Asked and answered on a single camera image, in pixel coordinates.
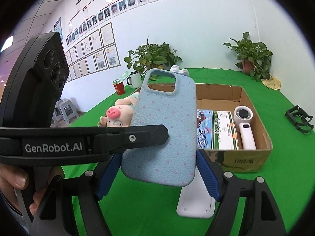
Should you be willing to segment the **person's left hand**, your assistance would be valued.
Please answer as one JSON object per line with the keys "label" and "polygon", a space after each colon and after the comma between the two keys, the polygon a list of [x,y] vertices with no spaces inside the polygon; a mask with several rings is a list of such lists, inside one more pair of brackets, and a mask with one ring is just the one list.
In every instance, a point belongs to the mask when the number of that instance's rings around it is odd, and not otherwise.
{"label": "person's left hand", "polygon": [[[28,173],[12,165],[1,164],[1,192],[6,200],[20,211],[17,196],[14,190],[24,190],[29,183]],[[37,191],[33,196],[33,203],[29,209],[35,216],[38,206],[44,196],[46,188]]]}

